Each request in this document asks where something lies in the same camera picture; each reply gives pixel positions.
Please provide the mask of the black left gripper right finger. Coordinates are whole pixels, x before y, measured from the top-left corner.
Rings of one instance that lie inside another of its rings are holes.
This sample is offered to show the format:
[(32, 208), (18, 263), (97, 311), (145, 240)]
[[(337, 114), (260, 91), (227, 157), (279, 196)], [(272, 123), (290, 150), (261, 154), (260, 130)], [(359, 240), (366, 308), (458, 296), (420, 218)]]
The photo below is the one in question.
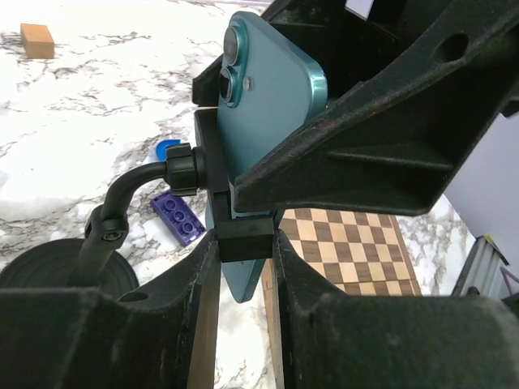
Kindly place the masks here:
[(273, 240), (288, 388), (515, 388), (518, 319), (501, 301), (349, 295)]

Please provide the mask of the black phone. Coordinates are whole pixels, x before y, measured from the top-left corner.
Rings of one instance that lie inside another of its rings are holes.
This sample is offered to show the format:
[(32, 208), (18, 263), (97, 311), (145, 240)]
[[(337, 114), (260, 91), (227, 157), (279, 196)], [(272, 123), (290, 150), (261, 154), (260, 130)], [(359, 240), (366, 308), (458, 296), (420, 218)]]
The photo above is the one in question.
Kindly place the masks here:
[[(218, 73), (217, 129), (230, 184), (301, 125), (324, 111), (328, 84), (320, 64), (260, 16), (232, 15)], [(238, 303), (254, 295), (281, 210), (208, 213), (222, 271)]]

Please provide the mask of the black phone stand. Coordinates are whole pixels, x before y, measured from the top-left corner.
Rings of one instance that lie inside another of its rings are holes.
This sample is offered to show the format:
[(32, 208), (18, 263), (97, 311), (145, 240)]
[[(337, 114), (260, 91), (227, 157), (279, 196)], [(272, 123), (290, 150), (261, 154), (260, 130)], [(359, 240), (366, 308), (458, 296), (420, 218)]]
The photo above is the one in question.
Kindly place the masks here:
[(129, 233), (127, 210), (143, 185), (162, 179), (172, 197), (208, 193), (213, 232), (223, 263), (272, 256), (273, 235), (281, 212), (233, 217), (232, 191), (217, 127), (217, 110), (195, 112), (196, 147), (180, 143), (166, 150), (166, 159), (134, 168), (109, 187), (85, 227), (84, 238), (67, 238), (35, 246), (1, 272), (4, 289), (98, 287), (113, 297), (137, 289), (129, 263), (118, 254)]

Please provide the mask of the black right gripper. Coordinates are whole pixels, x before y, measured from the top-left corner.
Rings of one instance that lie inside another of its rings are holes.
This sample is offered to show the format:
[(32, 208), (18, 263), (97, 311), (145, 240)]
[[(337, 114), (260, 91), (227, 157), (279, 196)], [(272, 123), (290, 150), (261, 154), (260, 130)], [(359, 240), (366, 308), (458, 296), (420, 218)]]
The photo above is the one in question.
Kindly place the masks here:
[(263, 13), (323, 67), (331, 105), (234, 184), (238, 212), (422, 215), (494, 119), (518, 110), (515, 1), (275, 1)]

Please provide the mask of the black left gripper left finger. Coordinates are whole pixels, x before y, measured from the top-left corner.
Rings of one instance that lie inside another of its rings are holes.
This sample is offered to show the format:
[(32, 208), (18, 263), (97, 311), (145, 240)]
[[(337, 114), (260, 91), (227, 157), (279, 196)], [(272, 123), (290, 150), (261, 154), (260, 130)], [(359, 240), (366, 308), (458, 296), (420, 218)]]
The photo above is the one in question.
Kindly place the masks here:
[(2, 387), (212, 387), (221, 269), (213, 233), (141, 286), (116, 254), (102, 288), (67, 287), (80, 246), (47, 242), (3, 269)]

